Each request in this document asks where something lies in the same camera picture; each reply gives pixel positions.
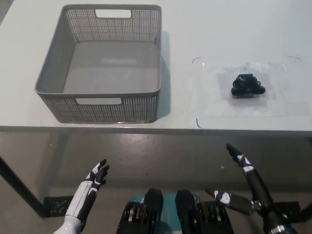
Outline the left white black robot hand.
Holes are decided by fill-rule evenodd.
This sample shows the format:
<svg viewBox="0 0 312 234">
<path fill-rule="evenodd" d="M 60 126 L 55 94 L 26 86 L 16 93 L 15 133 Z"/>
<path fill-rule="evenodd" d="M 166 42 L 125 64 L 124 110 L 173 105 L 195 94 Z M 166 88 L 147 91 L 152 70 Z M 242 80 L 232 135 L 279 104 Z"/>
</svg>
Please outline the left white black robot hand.
<svg viewBox="0 0 312 234">
<path fill-rule="evenodd" d="M 110 167 L 106 162 L 106 159 L 99 162 L 80 183 L 65 216 L 75 217 L 81 222 L 87 220 L 100 187 L 106 183 Z"/>
</svg>

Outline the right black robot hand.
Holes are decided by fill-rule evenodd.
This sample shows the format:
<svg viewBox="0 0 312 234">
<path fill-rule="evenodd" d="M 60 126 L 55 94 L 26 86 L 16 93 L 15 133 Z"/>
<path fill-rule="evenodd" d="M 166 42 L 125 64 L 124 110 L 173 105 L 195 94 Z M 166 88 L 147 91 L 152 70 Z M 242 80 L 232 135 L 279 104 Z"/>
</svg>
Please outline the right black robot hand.
<svg viewBox="0 0 312 234">
<path fill-rule="evenodd" d="M 248 199 L 241 195 L 234 195 L 212 187 L 205 188 L 204 191 L 234 211 L 247 215 L 257 212 L 263 219 L 285 220 L 285 217 L 278 212 L 273 198 L 260 174 L 247 157 L 229 143 L 226 144 L 226 148 L 233 161 L 242 169 L 253 198 Z"/>
</svg>

